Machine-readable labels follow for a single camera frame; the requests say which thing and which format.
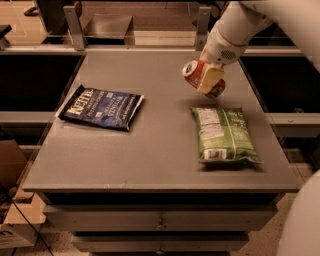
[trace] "packaging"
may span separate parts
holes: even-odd
[[[225,81],[220,79],[223,70],[201,59],[188,62],[182,69],[182,75],[199,93],[211,99],[219,97],[226,87]]]
[[[199,134],[200,162],[259,164],[241,108],[192,108]]]
[[[24,174],[30,169],[31,163],[23,155],[14,140],[0,141],[0,181],[6,191],[15,190],[13,200],[16,205],[34,225],[36,230],[45,222],[42,210],[44,202],[34,193],[25,193],[20,184]],[[0,249],[34,246],[37,233],[22,217],[14,204],[8,204],[8,211],[0,223]]]
[[[143,98],[144,95],[84,88],[80,85],[60,112],[59,118],[129,130],[129,123]]]

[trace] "cardboard box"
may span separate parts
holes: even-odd
[[[19,186],[31,165],[14,140],[0,141],[0,181],[6,190]],[[4,222],[0,224],[0,249],[34,246],[36,231],[40,230],[46,219],[42,214],[45,203],[37,194],[23,192],[19,187],[13,200],[36,230],[28,224],[16,206],[11,204]]]

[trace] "white and green bag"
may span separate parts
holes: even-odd
[[[196,117],[200,162],[259,164],[241,108],[192,108]]]

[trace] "kettle chips bag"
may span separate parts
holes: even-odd
[[[59,118],[129,130],[129,123],[143,98],[144,95],[84,88],[80,85],[62,109]]]

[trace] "table surface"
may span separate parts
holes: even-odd
[[[129,132],[56,118],[23,189],[35,192],[281,192],[297,180],[239,63],[225,67],[216,100],[197,94],[181,75],[192,50],[90,50],[69,91],[84,87],[145,95]],[[242,107],[255,168],[221,169],[198,162],[191,107]]]

